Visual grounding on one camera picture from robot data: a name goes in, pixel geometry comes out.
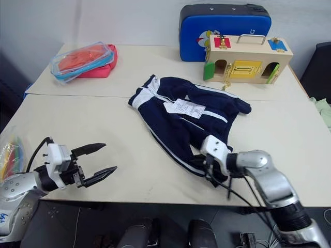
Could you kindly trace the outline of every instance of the table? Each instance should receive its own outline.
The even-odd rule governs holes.
[[[38,80],[26,91],[28,94],[61,96],[131,97],[152,74],[159,77],[176,76],[199,85],[221,89],[223,83],[202,80],[202,62],[183,62],[177,47],[117,45],[118,61],[106,79],[75,79],[60,84],[45,68]],[[59,53],[73,47],[64,45]],[[289,67],[280,74],[274,85],[232,83],[227,89],[243,100],[308,101]]]
[[[103,202],[144,202],[245,206],[226,199],[226,190],[176,164],[155,142],[128,98],[28,95],[6,128],[24,134],[30,153],[45,136],[69,149],[104,142],[107,146],[78,163],[86,176],[117,165],[106,180],[90,188],[70,185],[46,198]],[[252,112],[239,115],[228,144],[234,152],[268,151],[306,207],[331,206],[331,134],[309,101],[249,100]],[[33,168],[43,163],[40,151]],[[243,180],[233,189],[257,205]]]

